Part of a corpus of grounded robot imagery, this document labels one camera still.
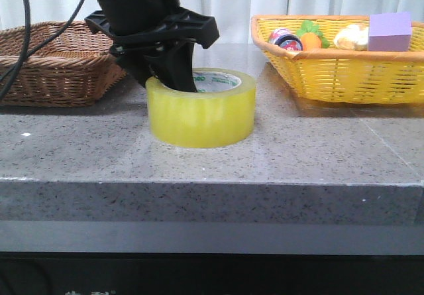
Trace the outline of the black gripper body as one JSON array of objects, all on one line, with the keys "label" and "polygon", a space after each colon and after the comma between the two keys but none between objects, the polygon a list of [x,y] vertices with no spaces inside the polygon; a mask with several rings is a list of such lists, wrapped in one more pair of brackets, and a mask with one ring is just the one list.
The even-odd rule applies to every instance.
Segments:
[{"label": "black gripper body", "polygon": [[102,32],[113,45],[111,54],[164,50],[179,42],[209,48],[218,38],[214,17],[180,5],[180,0],[97,0],[100,9],[85,21],[91,32]]}]

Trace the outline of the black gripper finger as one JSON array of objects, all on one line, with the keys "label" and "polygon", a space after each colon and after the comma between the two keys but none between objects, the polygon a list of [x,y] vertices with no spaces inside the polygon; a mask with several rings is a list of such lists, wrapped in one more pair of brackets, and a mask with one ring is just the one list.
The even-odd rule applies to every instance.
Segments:
[{"label": "black gripper finger", "polygon": [[144,88],[147,80],[156,76],[150,61],[148,55],[141,53],[116,55],[116,63]]},{"label": "black gripper finger", "polygon": [[154,75],[167,87],[184,92],[196,92],[193,81],[194,43],[171,41],[145,56]]}]

